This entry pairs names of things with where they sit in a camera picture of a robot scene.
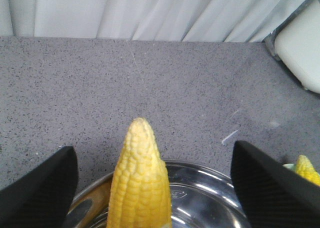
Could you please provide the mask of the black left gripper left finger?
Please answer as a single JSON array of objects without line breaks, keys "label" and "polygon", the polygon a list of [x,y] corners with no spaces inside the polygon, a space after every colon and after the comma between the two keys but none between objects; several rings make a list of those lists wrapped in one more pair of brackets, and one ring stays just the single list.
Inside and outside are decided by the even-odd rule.
[{"label": "black left gripper left finger", "polygon": [[75,149],[63,146],[0,191],[0,226],[60,228],[75,196],[78,179]]}]

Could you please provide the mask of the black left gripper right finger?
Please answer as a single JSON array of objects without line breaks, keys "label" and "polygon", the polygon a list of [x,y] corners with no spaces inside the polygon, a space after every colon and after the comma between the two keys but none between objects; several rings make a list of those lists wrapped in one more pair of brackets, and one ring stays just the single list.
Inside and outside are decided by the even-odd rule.
[{"label": "black left gripper right finger", "polygon": [[234,143],[230,175],[251,227],[320,226],[320,187],[251,143]]}]

